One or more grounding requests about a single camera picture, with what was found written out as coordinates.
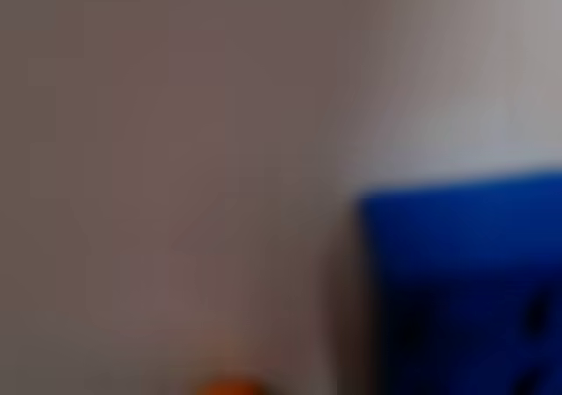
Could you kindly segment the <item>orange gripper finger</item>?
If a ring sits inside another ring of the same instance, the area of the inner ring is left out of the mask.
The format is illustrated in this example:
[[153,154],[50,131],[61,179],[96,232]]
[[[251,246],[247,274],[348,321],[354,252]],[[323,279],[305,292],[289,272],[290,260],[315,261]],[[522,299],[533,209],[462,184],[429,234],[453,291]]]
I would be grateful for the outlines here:
[[270,388],[250,375],[216,375],[198,383],[191,394],[196,395],[268,395]]

